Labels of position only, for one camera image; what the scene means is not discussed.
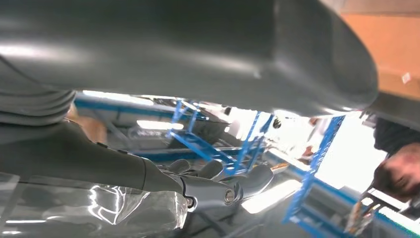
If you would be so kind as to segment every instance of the bolt head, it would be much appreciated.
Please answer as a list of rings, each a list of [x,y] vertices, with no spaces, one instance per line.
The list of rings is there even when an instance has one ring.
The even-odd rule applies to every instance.
[[[188,208],[192,208],[194,206],[194,200],[192,198],[187,197],[187,206]]]
[[[234,200],[235,200],[235,192],[232,189],[228,188],[225,193],[224,203],[226,205],[230,205],[232,204]]]

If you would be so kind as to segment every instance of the glossy painted surface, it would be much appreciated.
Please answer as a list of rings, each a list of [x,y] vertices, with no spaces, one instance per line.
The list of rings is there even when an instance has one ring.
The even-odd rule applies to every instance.
[[[362,109],[377,95],[370,55],[318,1],[4,1],[0,32],[0,73],[20,88],[180,96],[304,116]]]
[[[176,192],[7,174],[0,184],[1,237],[144,237],[182,227],[187,215]]]

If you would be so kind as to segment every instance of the hair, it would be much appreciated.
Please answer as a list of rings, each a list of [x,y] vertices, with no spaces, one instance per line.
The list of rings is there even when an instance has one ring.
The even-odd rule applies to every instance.
[[[398,184],[392,179],[392,173],[387,169],[384,164],[381,164],[376,168],[373,174],[373,182],[370,187],[380,190],[390,196],[396,196],[398,198],[412,198],[413,196],[419,195],[420,183],[414,185],[411,189],[405,190],[405,184]]]

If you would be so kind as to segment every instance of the blue metal shelving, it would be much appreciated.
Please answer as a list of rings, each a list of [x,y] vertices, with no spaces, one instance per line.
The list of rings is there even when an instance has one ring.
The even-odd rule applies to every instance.
[[[168,106],[160,106],[160,105],[153,105],[153,106],[144,106],[144,105],[126,105],[120,102],[101,102],[95,101],[94,99],[86,99],[78,97],[75,99],[74,104],[77,108],[83,109],[91,109],[91,110],[104,110],[104,111],[111,111],[117,113],[129,113],[129,114],[137,114],[137,115],[145,115],[145,116],[154,116],[159,118],[172,118],[174,116],[174,112],[169,110],[163,110],[162,108],[169,108]],[[191,115],[183,113],[180,120],[188,120],[190,119]],[[198,114],[197,119],[199,120],[208,120],[208,117]]]
[[[270,156],[273,160],[277,161],[278,163],[284,163],[286,162],[285,160],[271,154],[268,153],[268,156]],[[304,177],[307,174],[307,171],[301,170],[298,167],[294,166],[294,165],[289,165],[288,170],[291,171],[292,173],[300,176],[300,177]],[[315,178],[313,181],[313,185],[317,185],[320,189],[326,191],[328,194],[331,194],[334,197],[339,198],[340,200],[344,201],[346,204],[349,204],[351,206],[353,206],[354,204],[356,204],[356,202],[358,201],[357,198],[350,196],[349,194],[345,193],[344,191],[341,191],[339,189],[335,189],[334,187],[324,183],[323,181]],[[342,238],[342,237],[348,237],[347,234],[343,235],[343,236],[335,236],[334,231],[336,230],[336,228],[338,228],[335,224],[333,224],[332,222],[330,222],[329,220],[326,219],[322,219],[322,215],[321,214],[317,214],[315,212],[313,212],[313,210],[311,210],[309,213],[305,213],[305,211],[303,213],[298,214],[299,217],[297,219],[292,219],[291,220],[287,220],[284,219],[284,222],[288,222],[291,221],[293,223],[298,224],[299,226],[301,226],[305,231],[307,231],[308,233],[310,233],[311,235],[313,235],[314,237],[338,237],[338,238]],[[325,232],[321,232],[320,228],[314,227],[313,223],[312,224],[308,224],[307,221],[304,221],[305,219],[309,218],[310,220],[312,220],[312,218],[315,216],[319,217],[320,219],[318,220],[319,222],[324,222],[329,224],[332,227],[335,228],[331,228],[331,231],[328,231],[328,234],[332,234],[330,236],[326,236]],[[392,221],[391,219],[389,219],[388,217],[386,217],[383,214],[380,213],[376,213],[375,214],[375,218],[376,220],[384,223],[386,226],[390,226],[395,228],[396,231],[401,232],[401,237],[419,237],[419,235],[417,235],[415,232],[410,231],[409,229],[407,229],[406,227],[395,223],[394,221]]]
[[[188,128],[184,131],[175,131],[170,129],[167,133],[167,137],[175,138],[207,161],[213,159],[219,159],[223,161],[225,164],[225,172],[229,175],[246,173],[252,169],[258,158],[258,155],[263,151],[262,146],[264,135],[267,133],[269,126],[271,125],[273,115],[269,117],[268,121],[260,129],[259,134],[253,139],[253,141],[249,141],[261,114],[260,112],[257,112],[250,132],[248,133],[248,136],[242,145],[242,149],[239,151],[239,154],[235,159],[232,156],[225,154],[223,151],[214,148],[212,145],[192,133],[194,122],[197,119],[197,115],[199,113],[198,104],[195,103],[194,105],[191,105],[190,102],[184,103],[184,108],[182,108],[182,104],[183,102],[179,100],[176,105],[176,110],[173,114],[171,123],[176,123],[186,112],[187,108],[190,107],[190,109],[193,110],[193,114],[190,118]],[[247,156],[250,156],[251,159],[248,161],[248,164],[245,165],[243,162]]]
[[[302,178],[302,186],[294,194],[292,202],[286,211],[286,216],[283,219],[284,223],[291,221],[300,225],[304,230],[315,237],[349,237],[340,228],[326,222],[322,216],[304,206],[304,201],[314,184],[315,174],[317,173],[318,168],[321,165],[343,120],[344,116],[332,119],[321,142],[319,150],[314,154],[310,169]]]

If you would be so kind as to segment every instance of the workshop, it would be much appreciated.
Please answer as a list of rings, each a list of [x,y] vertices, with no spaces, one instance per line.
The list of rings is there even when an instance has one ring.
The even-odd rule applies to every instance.
[[[420,237],[419,56],[420,0],[0,0],[0,237]]]

